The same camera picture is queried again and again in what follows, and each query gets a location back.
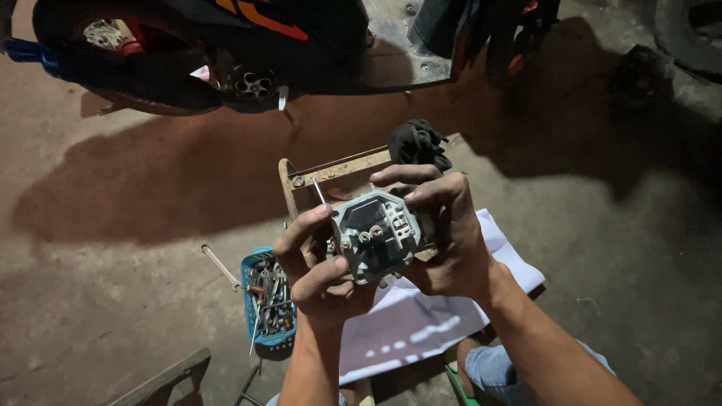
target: blue plastic basket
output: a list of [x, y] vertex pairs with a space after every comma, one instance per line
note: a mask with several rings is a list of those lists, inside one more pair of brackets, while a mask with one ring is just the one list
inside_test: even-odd
[[[293, 328], [289, 331], [284, 331], [282, 328], [281, 332], [262, 336], [259, 334], [260, 330], [256, 332], [256, 338], [253, 339], [253, 328], [256, 325], [256, 310], [253, 307], [255, 298], [253, 295], [245, 291], [245, 287], [250, 285], [251, 281], [251, 267], [256, 262], [264, 259], [273, 258], [273, 248], [269, 246], [262, 246], [254, 249], [251, 255], [240, 262], [240, 281], [243, 283], [241, 287], [243, 289], [243, 309], [245, 311], [245, 328], [248, 330], [248, 338], [256, 344], [262, 345], [278, 345], [284, 342], [288, 337], [296, 334], [296, 316], [293, 316]], [[292, 305], [293, 310], [296, 310], [296, 305]]]

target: scooter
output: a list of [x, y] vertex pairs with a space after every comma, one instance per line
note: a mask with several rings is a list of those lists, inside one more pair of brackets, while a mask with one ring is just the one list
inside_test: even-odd
[[0, 0], [0, 51], [13, 61], [169, 116], [454, 82], [487, 41], [487, 79], [504, 87], [539, 50], [560, 2], [38, 0], [35, 43], [12, 37], [16, 1]]

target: fingernail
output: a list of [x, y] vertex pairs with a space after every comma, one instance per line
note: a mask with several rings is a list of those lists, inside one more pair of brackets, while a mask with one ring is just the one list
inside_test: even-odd
[[334, 259], [334, 264], [339, 268], [346, 269], [346, 266], [348, 266], [349, 262], [343, 256], [337, 256]]
[[328, 207], [327, 207], [327, 206], [328, 206], [328, 205], [327, 205], [326, 203], [323, 203], [322, 205], [320, 205], [320, 206], [316, 207], [315, 209], [313, 209], [313, 211], [316, 212], [317, 214], [325, 215], [326, 212], [328, 211]]

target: concrete floor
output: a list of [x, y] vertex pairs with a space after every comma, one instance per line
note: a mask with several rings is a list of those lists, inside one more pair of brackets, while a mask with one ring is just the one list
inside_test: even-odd
[[[104, 404], [203, 346], [202, 399], [178, 405], [232, 404], [256, 359], [240, 294], [200, 245], [237, 264], [287, 215], [278, 159], [361, 152], [414, 117], [463, 134], [454, 170], [546, 275], [547, 313], [644, 403], [722, 404], [722, 88], [679, 72], [673, 104], [626, 121], [604, 92], [620, 53], [653, 44], [652, 15], [650, 0], [565, 0], [506, 94], [480, 64], [410, 97], [301, 98], [295, 137], [274, 111], [82, 118], [81, 87], [0, 58], [0, 405]], [[251, 394], [277, 393], [286, 365], [265, 363]], [[376, 379], [379, 400], [454, 404], [438, 367]]]

